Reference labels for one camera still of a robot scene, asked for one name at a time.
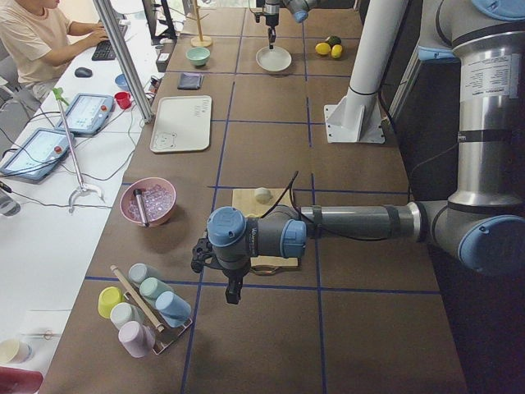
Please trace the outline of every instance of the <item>white tray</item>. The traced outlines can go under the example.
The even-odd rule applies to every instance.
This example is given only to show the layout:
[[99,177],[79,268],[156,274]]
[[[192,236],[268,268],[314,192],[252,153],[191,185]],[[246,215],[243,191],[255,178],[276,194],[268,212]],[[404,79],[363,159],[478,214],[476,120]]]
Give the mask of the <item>white tray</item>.
[[154,153],[205,150],[210,145],[211,121],[210,96],[161,98],[149,148]]

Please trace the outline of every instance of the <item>mint green bowl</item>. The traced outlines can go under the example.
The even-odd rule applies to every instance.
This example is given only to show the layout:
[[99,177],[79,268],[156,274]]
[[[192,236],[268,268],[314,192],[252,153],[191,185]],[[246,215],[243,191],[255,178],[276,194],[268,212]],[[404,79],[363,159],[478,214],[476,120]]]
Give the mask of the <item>mint green bowl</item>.
[[186,51],[186,58],[196,67],[204,66],[210,58],[210,51],[205,47],[195,47]]

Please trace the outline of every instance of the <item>yellow cup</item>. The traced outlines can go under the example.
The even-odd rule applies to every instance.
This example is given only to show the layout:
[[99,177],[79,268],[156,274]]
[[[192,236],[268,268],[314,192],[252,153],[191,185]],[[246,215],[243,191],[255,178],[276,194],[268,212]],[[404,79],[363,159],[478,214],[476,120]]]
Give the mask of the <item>yellow cup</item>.
[[114,286],[106,287],[98,296],[98,314],[103,318],[109,318],[113,307],[123,300],[124,296],[121,289]]

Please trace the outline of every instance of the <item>white bowl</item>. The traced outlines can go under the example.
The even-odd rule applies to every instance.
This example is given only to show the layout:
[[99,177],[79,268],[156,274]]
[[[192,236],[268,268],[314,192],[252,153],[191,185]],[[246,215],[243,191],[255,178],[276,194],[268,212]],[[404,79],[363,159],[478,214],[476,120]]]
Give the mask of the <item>white bowl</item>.
[[292,63],[290,53],[281,47],[273,46],[261,48],[255,55],[257,64],[266,71],[283,71]]

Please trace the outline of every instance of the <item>red cup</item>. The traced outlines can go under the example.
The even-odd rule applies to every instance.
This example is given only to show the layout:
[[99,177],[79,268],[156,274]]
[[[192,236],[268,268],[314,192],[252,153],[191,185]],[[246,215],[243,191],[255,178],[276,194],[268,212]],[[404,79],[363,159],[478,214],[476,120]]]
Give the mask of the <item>red cup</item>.
[[118,106],[122,109],[128,109],[131,107],[131,94],[130,92],[118,92],[115,94],[115,100]]
[[42,381],[40,372],[0,367],[0,394],[33,394],[40,389]]

